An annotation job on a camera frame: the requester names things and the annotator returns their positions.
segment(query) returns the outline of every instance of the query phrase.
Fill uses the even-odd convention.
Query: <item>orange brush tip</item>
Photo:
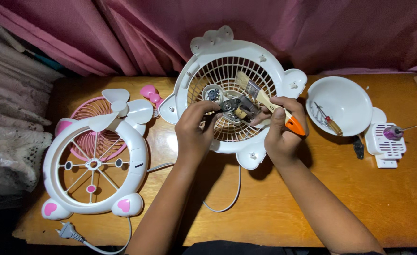
[[[301,135],[301,136],[306,135],[306,132],[303,129],[303,126],[293,116],[287,121],[285,126],[288,129],[290,129],[292,132],[294,132],[295,134],[298,134],[298,135]]]

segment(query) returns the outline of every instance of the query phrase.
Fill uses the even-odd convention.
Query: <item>screwdriver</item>
[[[329,116],[326,116],[326,114],[322,111],[322,108],[317,105],[317,103],[314,101],[315,106],[317,106],[317,109],[320,110],[320,112],[325,116],[325,120],[330,126],[330,128],[336,133],[338,136],[342,136],[342,130],[339,128],[339,126],[336,124],[334,120],[332,120]]]

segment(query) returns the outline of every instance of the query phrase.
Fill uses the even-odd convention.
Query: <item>table surface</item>
[[[309,76],[301,99],[308,87],[322,75]],[[373,106],[381,108],[388,121],[401,127],[417,125],[417,86],[412,74],[344,75],[366,89]],[[69,117],[83,102],[101,96],[108,88],[124,88],[131,100],[146,84],[153,84],[163,98],[171,94],[175,78],[116,77],[62,79],[55,85],[47,118],[55,124]],[[417,128],[406,132],[407,152],[397,169],[378,169],[373,156],[365,151],[363,160],[356,158],[348,137],[324,133],[309,118],[310,135],[299,155],[311,171],[350,209],[377,237],[383,247],[417,246]],[[174,162],[177,143],[174,125],[156,119],[147,125],[144,137],[150,148],[153,167]],[[139,191],[144,211],[131,221],[135,229],[166,179],[171,167],[149,173]],[[215,209],[225,208],[235,196],[238,163],[233,154],[209,153],[198,171],[196,183],[177,244],[229,240],[268,246],[319,247],[302,212],[289,193],[272,162],[265,158],[255,170],[241,170],[241,192],[235,205],[215,213],[202,205],[205,199]],[[59,238],[54,229],[58,221],[41,217],[41,206],[49,198],[42,184],[26,199],[13,236],[30,244],[80,245]],[[126,218],[112,213],[74,214],[68,221],[94,245],[124,245],[129,234]]]

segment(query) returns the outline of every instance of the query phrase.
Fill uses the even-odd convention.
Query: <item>fan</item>
[[[73,212],[112,211],[131,216],[142,210],[142,198],[136,193],[148,162],[142,135],[153,106],[145,99],[127,102],[129,92],[125,89],[107,89],[102,94],[104,97],[76,110],[72,117],[79,120],[61,120],[61,127],[56,129],[59,133],[43,165],[45,187],[51,197],[41,210],[47,219],[64,219]],[[110,110],[104,98],[111,103]],[[85,116],[93,111],[101,115]],[[106,141],[113,142],[107,147]],[[115,147],[128,149],[112,152]]]
[[[261,46],[234,40],[228,26],[194,38],[191,51],[194,55],[180,73],[173,93],[159,107],[163,119],[172,124],[177,123],[189,104],[210,96],[218,103],[246,96],[260,108],[261,105],[235,83],[238,71],[246,73],[269,97],[297,98],[307,82],[304,72],[284,71],[278,60]],[[268,125],[251,127],[245,121],[236,121],[224,114],[215,125],[215,139],[210,149],[235,153],[242,167],[255,169],[265,157],[263,141],[268,129]]]

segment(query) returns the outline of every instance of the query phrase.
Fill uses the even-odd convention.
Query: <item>white bowl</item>
[[[371,99],[358,84],[342,77],[325,77],[314,82],[308,89],[306,110],[311,120],[323,131],[336,135],[329,127],[321,124],[314,116],[317,107],[333,119],[342,130],[342,136],[354,136],[363,132],[371,123]]]

